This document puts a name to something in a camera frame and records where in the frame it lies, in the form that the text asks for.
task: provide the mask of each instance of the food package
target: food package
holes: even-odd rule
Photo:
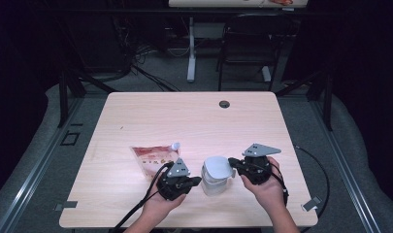
[[[151,181],[157,171],[168,162],[175,162],[180,156],[180,144],[151,148],[132,147],[138,164],[147,180]]]

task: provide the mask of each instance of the desk leg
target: desk leg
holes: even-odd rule
[[[189,66],[187,67],[187,81],[195,82],[196,56],[195,56],[195,37],[193,33],[193,17],[189,21]]]
[[[264,82],[270,82],[272,80],[271,72],[269,71],[269,66],[264,66],[262,68],[262,76]]]

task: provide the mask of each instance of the wooden table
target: wooden table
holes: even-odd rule
[[[226,109],[220,101],[228,101]],[[145,179],[131,147],[180,142],[180,157],[201,176],[206,158],[243,158],[252,143],[281,149],[279,162],[290,197],[287,208],[298,226],[317,223],[315,211],[301,205],[311,197],[292,147],[278,101],[272,92],[130,92],[112,93],[104,106],[84,156],[66,208],[65,228],[112,228],[144,197]],[[128,219],[129,226],[141,210]],[[271,226],[266,212],[239,176],[225,192],[208,197],[193,187],[184,202],[158,227]]]

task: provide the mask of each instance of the human hand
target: human hand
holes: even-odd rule
[[[272,158],[268,157],[270,163],[275,166],[272,166],[272,172],[281,176],[276,167],[279,167],[278,163]],[[283,189],[276,178],[271,176],[266,182],[255,185],[250,182],[250,180],[241,175],[242,181],[244,182],[245,188],[251,191],[256,197],[257,202],[265,209],[269,214],[273,210],[277,210],[280,208],[285,208],[284,200],[283,200]]]
[[[150,232],[157,226],[174,208],[178,207],[186,197],[182,194],[180,197],[173,201],[166,200],[157,192],[156,183],[149,193],[149,199],[144,204],[141,215],[135,222],[132,223],[124,233],[143,233]]]
[[[154,183],[153,187],[151,188],[149,196],[157,192],[158,189],[156,183]],[[154,221],[157,221],[157,224],[159,224],[169,214],[169,212],[171,212],[174,208],[178,207],[181,202],[183,202],[185,197],[186,194],[182,194],[177,199],[170,201],[166,200],[159,193],[156,193],[146,201],[142,211],[142,216],[151,217]]]

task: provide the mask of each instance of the chair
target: chair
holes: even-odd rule
[[[217,60],[219,71],[218,90],[221,90],[223,64],[273,67],[269,89],[272,89],[278,58],[286,35],[291,31],[292,21],[284,16],[242,14],[231,17],[224,25],[222,45]]]

